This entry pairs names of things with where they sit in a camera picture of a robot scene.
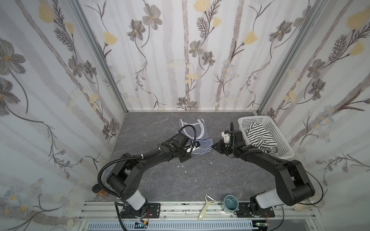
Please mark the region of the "blue white striped tank top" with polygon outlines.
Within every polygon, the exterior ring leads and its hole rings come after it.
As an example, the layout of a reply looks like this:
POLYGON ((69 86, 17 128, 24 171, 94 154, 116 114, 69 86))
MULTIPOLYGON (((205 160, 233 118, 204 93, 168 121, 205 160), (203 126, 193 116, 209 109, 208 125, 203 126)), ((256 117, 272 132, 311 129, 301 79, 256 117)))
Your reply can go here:
POLYGON ((200 118, 197 120, 196 123, 190 124, 186 123, 183 119, 179 119, 180 128, 186 125, 187 127, 185 127, 181 131, 181 133, 189 138, 187 145, 193 145, 196 141, 199 141, 200 143, 199 149, 193 151, 191 154, 196 156, 203 156, 211 152, 214 142, 209 135, 205 120, 203 118, 200 118))

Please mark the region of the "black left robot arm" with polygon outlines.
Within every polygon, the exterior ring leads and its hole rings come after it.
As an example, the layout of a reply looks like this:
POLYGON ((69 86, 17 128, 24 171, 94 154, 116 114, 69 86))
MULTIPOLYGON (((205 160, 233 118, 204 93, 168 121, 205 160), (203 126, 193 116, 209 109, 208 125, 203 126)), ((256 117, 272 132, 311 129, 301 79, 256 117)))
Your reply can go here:
POLYGON ((143 174, 150 168, 175 158, 181 163, 189 160, 193 149, 198 146, 198 141, 179 133, 147 153, 139 156, 124 154, 120 159, 109 163, 109 166, 114 166, 106 179, 106 183, 112 189, 110 194, 130 206, 131 215, 141 218, 146 216, 148 201, 139 191, 143 174))

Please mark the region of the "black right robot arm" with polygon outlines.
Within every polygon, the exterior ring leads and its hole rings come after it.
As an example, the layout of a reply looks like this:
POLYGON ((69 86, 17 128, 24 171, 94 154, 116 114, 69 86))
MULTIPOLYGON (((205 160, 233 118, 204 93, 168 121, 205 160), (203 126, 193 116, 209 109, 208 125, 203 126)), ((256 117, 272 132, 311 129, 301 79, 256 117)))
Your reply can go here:
POLYGON ((315 195, 315 188, 300 161, 288 161, 247 145, 241 131, 225 131, 212 148, 226 156, 253 163, 275 178, 275 189, 250 198, 249 211, 258 217, 275 206, 293 206, 315 195))

